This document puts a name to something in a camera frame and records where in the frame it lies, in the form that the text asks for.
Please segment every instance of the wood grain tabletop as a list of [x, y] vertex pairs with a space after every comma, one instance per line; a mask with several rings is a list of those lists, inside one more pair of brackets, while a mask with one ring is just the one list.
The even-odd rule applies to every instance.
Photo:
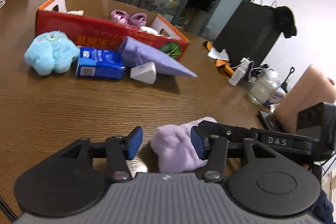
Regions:
[[[6, 0], [0, 8], [0, 195], [17, 215], [16, 178], [78, 138], [102, 142], [142, 126], [143, 143], [128, 162], [134, 175], [158, 170], [148, 145], [158, 126], [205, 116], [233, 126], [260, 126], [247, 89], [230, 86], [207, 57], [203, 40], [192, 35], [181, 63], [197, 78], [158, 75], [153, 85], [93, 80], [76, 78], [75, 66], [62, 75], [38, 76], [23, 55], [34, 38], [36, 8], [45, 1]], [[105, 160], [94, 163], [106, 172]], [[9, 223], [1, 213], [0, 223]]]

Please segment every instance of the blue box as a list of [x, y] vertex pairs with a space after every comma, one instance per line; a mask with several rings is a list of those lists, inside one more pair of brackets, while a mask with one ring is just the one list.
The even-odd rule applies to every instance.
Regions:
[[90, 76], [120, 80], [125, 66], [118, 52], [81, 47], [77, 64], [77, 76]]

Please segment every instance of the gray ribbed panel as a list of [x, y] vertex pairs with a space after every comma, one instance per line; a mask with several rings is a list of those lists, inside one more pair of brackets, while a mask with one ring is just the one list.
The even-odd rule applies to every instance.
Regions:
[[224, 223], [318, 224], [320, 222], [308, 214], [283, 220], [255, 216], [235, 205], [220, 185], [201, 182], [193, 173], [169, 176], [138, 173], [130, 182], [113, 184], [97, 205], [78, 215], [43, 219], [24, 214], [16, 221], [16, 224]]

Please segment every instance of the barcode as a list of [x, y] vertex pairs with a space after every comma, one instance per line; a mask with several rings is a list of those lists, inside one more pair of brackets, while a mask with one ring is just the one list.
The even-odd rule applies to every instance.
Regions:
[[95, 67], [81, 67], [81, 76], [93, 76], [95, 71]]

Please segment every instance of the light blue stuffed animal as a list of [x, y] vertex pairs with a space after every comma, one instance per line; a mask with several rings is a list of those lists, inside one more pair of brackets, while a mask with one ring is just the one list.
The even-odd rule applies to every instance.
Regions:
[[79, 52], [65, 33], [53, 31], [37, 36], [24, 58], [28, 66], [33, 67], [39, 75], [49, 75], [52, 71], [68, 71], [71, 63], [78, 59]]

